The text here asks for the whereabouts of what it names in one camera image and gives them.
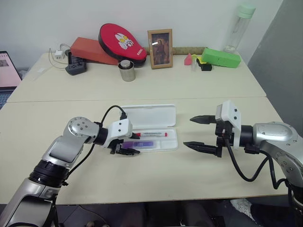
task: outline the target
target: red marker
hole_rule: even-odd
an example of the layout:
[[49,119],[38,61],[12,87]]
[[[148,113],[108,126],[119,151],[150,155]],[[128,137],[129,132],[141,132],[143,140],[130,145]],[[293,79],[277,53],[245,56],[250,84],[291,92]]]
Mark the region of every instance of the red marker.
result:
[[136,133],[137,136],[147,137],[147,136],[156,136],[156,137],[167,137],[167,132],[139,132]]

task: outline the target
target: green bottle cap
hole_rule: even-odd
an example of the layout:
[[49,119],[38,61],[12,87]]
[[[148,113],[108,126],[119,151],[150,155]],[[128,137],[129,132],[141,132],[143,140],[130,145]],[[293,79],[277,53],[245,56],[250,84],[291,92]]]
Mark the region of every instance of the green bottle cap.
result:
[[238,16],[245,19],[251,19],[256,7],[248,3],[242,3],[239,7]]

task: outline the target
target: yellow object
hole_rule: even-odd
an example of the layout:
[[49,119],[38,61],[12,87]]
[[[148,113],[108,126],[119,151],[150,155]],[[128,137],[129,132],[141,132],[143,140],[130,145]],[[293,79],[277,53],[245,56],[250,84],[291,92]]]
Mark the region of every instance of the yellow object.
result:
[[196,54],[193,54],[192,57],[196,57],[197,59],[199,59],[200,64],[207,64],[207,62],[202,61],[202,55],[197,56]]

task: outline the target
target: white sneaker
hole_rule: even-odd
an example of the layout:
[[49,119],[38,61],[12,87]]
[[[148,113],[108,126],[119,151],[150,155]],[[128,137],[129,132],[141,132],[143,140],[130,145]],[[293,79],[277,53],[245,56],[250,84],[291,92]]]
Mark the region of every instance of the white sneaker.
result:
[[231,204],[237,211],[246,214],[250,219],[255,221],[250,212],[251,203],[247,199],[231,200]]

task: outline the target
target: green container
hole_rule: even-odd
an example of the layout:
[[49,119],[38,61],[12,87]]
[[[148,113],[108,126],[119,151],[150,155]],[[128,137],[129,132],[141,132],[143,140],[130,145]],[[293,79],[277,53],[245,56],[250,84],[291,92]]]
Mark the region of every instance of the green container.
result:
[[241,58],[234,53],[226,53],[223,51],[205,48],[202,53],[202,61],[212,65],[236,68],[240,64]]

